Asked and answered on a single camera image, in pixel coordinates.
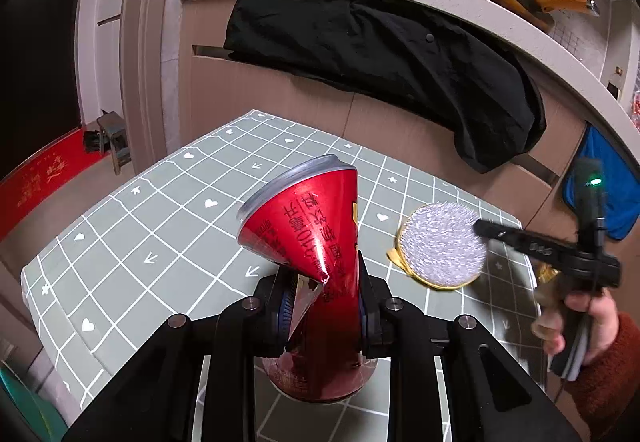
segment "table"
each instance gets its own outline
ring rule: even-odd
[[[272,263],[239,248],[236,212],[287,168],[326,153],[358,168],[358,242],[369,273],[385,278],[392,294],[430,315],[477,317],[543,383],[545,359],[530,333],[540,310],[526,256],[491,241],[484,272],[457,291],[429,289],[386,258],[402,220],[426,203],[459,202],[483,218],[520,226],[516,218],[393,158],[252,110],[101,200],[22,271],[22,289],[44,348],[82,408],[168,316],[218,314],[252,294],[260,277],[276,271]],[[200,382],[195,440],[208,362]],[[389,366],[380,360],[360,392],[322,406],[287,398],[256,368],[258,439],[386,440]],[[437,358],[436,366],[443,430],[450,440]],[[309,425],[314,426],[311,432],[305,430]]]

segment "black jacket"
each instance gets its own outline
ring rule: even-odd
[[[238,0],[225,48],[433,120],[481,173],[529,151],[546,127],[540,94],[512,52],[404,0]]]

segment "blue cloth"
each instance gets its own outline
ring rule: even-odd
[[[607,194],[607,235],[616,240],[624,239],[640,214],[640,182],[607,139],[592,126],[587,130],[577,156],[601,160],[604,190]],[[573,171],[564,179],[562,197],[575,210]]]

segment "floor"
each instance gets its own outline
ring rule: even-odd
[[[58,233],[133,175],[129,163],[116,176],[111,157],[94,164],[44,200],[0,242],[0,259],[19,279],[22,267]],[[67,425],[80,415],[78,401],[69,393],[44,350],[34,359],[24,380],[32,390],[56,406]]]

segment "small stool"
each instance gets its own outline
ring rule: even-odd
[[[131,153],[127,143],[127,131],[124,119],[115,111],[97,118],[100,128],[100,154],[104,155],[105,138],[110,142],[113,170],[120,174],[120,167],[131,162]]]

